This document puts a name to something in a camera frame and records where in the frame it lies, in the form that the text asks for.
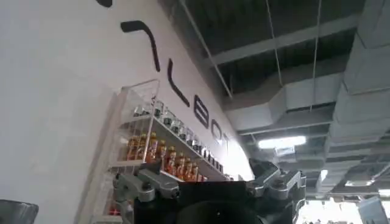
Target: ceiling beam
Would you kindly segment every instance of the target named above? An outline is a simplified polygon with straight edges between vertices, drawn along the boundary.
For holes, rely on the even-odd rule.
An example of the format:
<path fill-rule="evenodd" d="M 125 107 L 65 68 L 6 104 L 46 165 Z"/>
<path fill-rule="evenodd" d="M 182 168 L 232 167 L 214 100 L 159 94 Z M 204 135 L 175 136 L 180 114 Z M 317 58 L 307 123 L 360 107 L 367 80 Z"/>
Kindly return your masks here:
<path fill-rule="evenodd" d="M 286 130 L 299 127 L 330 124 L 333 121 L 333 107 L 309 111 L 296 111 L 284 114 L 276 123 L 261 128 L 238 131 L 239 135 L 252 135 L 270 131 Z"/>
<path fill-rule="evenodd" d="M 320 26 L 320 35 L 319 37 L 324 37 L 331 35 L 333 33 L 338 33 L 343 30 L 348 30 L 354 28 L 358 24 L 359 15 L 352 15 L 345 18 L 337 19 L 324 23 Z M 313 39 L 317 36 L 317 26 L 309 27 L 306 29 L 298 30 L 287 35 L 282 35 L 277 37 L 275 40 L 277 42 L 278 48 L 290 46 L 296 43 L 301 43 L 306 40 Z M 266 51 L 273 50 L 275 48 L 275 43 L 273 39 L 264 40 L 254 44 L 249 44 L 243 47 L 235 48 L 229 51 L 222 52 L 220 54 L 213 56 L 213 62 L 217 65 L 227 63 L 230 61 L 235 61 L 241 58 L 249 57 L 252 55 L 257 55 Z M 210 67 L 213 66 L 209 59 L 205 59 L 206 65 Z"/>

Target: gray metal object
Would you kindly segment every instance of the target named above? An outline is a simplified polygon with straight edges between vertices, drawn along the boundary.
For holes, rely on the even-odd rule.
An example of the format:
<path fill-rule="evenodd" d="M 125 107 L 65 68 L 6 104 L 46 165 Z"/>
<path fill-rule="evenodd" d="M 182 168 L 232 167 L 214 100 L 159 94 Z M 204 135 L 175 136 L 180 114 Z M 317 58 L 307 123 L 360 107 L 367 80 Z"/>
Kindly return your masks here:
<path fill-rule="evenodd" d="M 279 168 L 268 161 L 250 159 L 249 162 L 256 175 L 255 180 L 246 183 L 246 191 L 250 193 L 250 197 L 269 197 L 276 200 L 290 198 L 294 201 L 295 211 L 302 207 L 305 199 L 306 176 L 298 171 L 280 175 Z M 113 185 L 114 199 L 121 207 L 121 215 L 125 224 L 130 224 L 132 220 L 132 213 L 128 209 L 129 199 L 151 202 L 157 200 L 155 198 L 157 191 L 162 198 L 167 199 L 175 199 L 180 195 L 177 182 L 146 168 L 140 169 L 135 175 L 118 174 Z"/>

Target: amber bottle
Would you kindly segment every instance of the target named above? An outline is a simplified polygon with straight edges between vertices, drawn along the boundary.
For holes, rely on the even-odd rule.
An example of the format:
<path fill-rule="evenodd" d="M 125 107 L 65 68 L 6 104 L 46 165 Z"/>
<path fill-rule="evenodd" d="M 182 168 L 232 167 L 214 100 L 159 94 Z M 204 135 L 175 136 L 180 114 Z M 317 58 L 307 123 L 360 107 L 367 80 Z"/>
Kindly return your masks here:
<path fill-rule="evenodd" d="M 192 181 L 192 177 L 193 177 L 192 171 L 193 171 L 193 164 L 190 161 L 186 164 L 185 167 L 184 181 Z"/>
<path fill-rule="evenodd" d="M 199 167 L 196 165 L 196 163 L 193 163 L 193 170 L 192 170 L 192 176 L 191 176 L 191 182 L 197 181 L 197 174 L 199 172 Z"/>
<path fill-rule="evenodd" d="M 145 162 L 152 163 L 156 160 L 156 152 L 157 152 L 157 146 L 158 146 L 158 140 L 152 139 L 151 143 L 149 144 L 147 153 L 146 153 L 146 159 Z"/>
<path fill-rule="evenodd" d="M 152 132 L 151 133 L 151 137 L 149 139 L 149 145 L 151 145 L 152 141 L 154 141 L 154 140 L 157 140 L 156 132 Z M 136 153 L 136 159 L 143 159 L 144 151 L 145 151 L 145 145 L 146 145 L 146 135 L 142 134 L 141 135 L 140 145 L 138 146 L 138 150 L 137 150 L 137 153 Z"/>
<path fill-rule="evenodd" d="M 176 151 L 173 146 L 169 148 L 169 159 L 165 167 L 165 171 L 173 176 L 176 176 Z"/>
<path fill-rule="evenodd" d="M 137 153 L 138 144 L 140 143 L 140 138 L 138 136 L 133 136 L 130 138 L 130 140 L 127 142 L 127 156 L 126 160 L 133 160 L 135 159 L 135 155 Z"/>
<path fill-rule="evenodd" d="M 166 145 L 165 140 L 160 140 L 157 146 L 155 160 L 161 160 L 161 170 L 164 170 L 165 165 Z"/>
<path fill-rule="evenodd" d="M 184 180 L 184 174 L 185 174 L 185 157 L 183 156 L 183 153 L 179 156 L 179 163 L 177 164 L 177 170 L 176 170 L 176 176 Z"/>

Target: small bottle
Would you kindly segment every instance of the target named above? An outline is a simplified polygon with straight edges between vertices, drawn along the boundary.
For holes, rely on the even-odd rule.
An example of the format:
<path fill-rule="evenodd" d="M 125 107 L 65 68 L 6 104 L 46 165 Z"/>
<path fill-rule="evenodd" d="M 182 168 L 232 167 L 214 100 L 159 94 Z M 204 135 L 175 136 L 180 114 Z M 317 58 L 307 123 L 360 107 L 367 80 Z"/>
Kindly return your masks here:
<path fill-rule="evenodd" d="M 194 136 L 193 150 L 195 150 L 197 153 L 200 153 L 201 150 L 201 143 L 199 142 L 197 136 Z"/>
<path fill-rule="evenodd" d="M 187 139 L 186 139 L 187 145 L 190 146 L 191 148 L 193 147 L 194 143 L 194 134 L 193 132 L 187 128 Z"/>
<path fill-rule="evenodd" d="M 164 113 L 163 113 L 163 123 L 165 126 L 168 128 L 171 128 L 172 125 L 172 120 L 173 120 L 173 114 L 170 112 L 170 110 L 166 107 L 164 108 Z"/>
<path fill-rule="evenodd" d="M 193 164 L 191 161 L 188 161 L 185 167 L 184 181 L 192 181 L 193 177 Z"/>
<path fill-rule="evenodd" d="M 132 136 L 130 140 L 127 142 L 127 153 L 126 153 L 126 158 L 124 158 L 125 160 L 131 160 L 132 158 L 134 159 L 138 141 L 139 141 L 138 136 Z"/>
<path fill-rule="evenodd" d="M 177 135 L 179 134 L 180 123 L 181 123 L 181 121 L 177 117 L 173 118 L 171 130 L 173 131 L 173 133 L 175 133 Z"/>
<path fill-rule="evenodd" d="M 142 106 L 142 116 L 149 115 L 152 111 L 152 105 L 150 103 L 144 103 Z"/>
<path fill-rule="evenodd" d="M 203 175 L 198 173 L 196 182 L 202 182 L 202 181 L 203 181 Z"/>
<path fill-rule="evenodd" d="M 181 122 L 179 127 L 179 138 L 183 141 L 187 140 L 187 128 L 184 127 L 183 122 Z"/>
<path fill-rule="evenodd" d="M 203 158 L 207 160 L 209 154 L 210 154 L 210 152 L 209 152 L 207 149 L 205 149 L 205 150 L 203 151 Z"/>
<path fill-rule="evenodd" d="M 157 146 L 158 146 L 158 140 L 157 139 L 151 139 L 151 143 L 149 144 L 149 149 L 146 153 L 146 159 L 145 162 L 152 163 L 156 160 L 156 152 L 157 152 Z"/>
<path fill-rule="evenodd" d="M 161 160 L 161 170 L 164 170 L 165 167 L 165 155 L 166 155 L 166 145 L 165 140 L 161 140 L 158 144 L 157 151 L 155 154 L 156 160 Z"/>
<path fill-rule="evenodd" d="M 168 150 L 165 153 L 165 157 L 164 157 L 164 163 L 166 165 L 168 165 L 169 160 L 171 159 L 171 154 L 172 153 L 176 153 L 175 147 L 174 146 L 169 146 Z"/>
<path fill-rule="evenodd" d="M 184 171 L 185 171 L 185 158 L 184 156 L 180 155 L 179 165 L 177 166 L 177 170 L 176 170 L 177 178 L 184 180 L 184 174 L 185 174 Z"/>
<path fill-rule="evenodd" d="M 176 176 L 176 162 L 175 162 L 175 158 L 176 158 L 176 152 L 175 150 L 170 150 L 169 151 L 169 161 L 167 163 L 167 166 L 166 166 L 166 169 L 165 171 L 173 176 Z"/>
<path fill-rule="evenodd" d="M 144 153 L 145 145 L 146 145 L 146 138 L 147 138 L 146 134 L 141 135 L 141 138 L 137 144 L 135 158 L 131 158 L 131 159 L 143 159 L 143 153 Z"/>
<path fill-rule="evenodd" d="M 157 100 L 155 102 L 155 105 L 154 105 L 154 116 L 157 118 L 157 119 L 160 119 L 162 114 L 163 114 L 163 108 L 164 108 L 164 104 L 163 102 Z"/>
<path fill-rule="evenodd" d="M 135 108 L 134 108 L 134 113 L 133 113 L 133 116 L 134 117 L 139 117 L 142 115 L 142 105 L 137 105 Z"/>
<path fill-rule="evenodd" d="M 192 169 L 192 176 L 191 176 L 191 182 L 197 181 L 197 173 L 199 171 L 199 167 L 196 165 L 196 163 L 193 163 L 193 169 Z"/>

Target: white ductwork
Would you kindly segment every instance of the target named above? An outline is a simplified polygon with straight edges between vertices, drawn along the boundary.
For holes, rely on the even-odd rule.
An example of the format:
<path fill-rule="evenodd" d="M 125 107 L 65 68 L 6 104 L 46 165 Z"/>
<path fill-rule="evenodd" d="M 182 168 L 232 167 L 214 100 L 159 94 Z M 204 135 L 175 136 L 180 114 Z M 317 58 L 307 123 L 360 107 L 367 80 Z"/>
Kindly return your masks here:
<path fill-rule="evenodd" d="M 390 46 L 382 46 L 390 43 L 389 16 L 389 1 L 366 1 L 325 144 L 326 155 L 338 147 L 377 142 L 390 127 Z M 317 192 L 331 191 L 352 166 L 343 162 L 338 170 L 330 170 L 317 183 Z M 335 168 L 335 164 L 324 168 Z"/>
<path fill-rule="evenodd" d="M 224 110 L 236 130 L 248 130 L 276 123 L 286 110 L 334 102 L 341 83 L 347 57 L 336 57 L 317 63 L 315 97 L 312 65 L 283 70 L 284 87 L 277 74 L 255 91 L 236 94 L 224 104 Z"/>

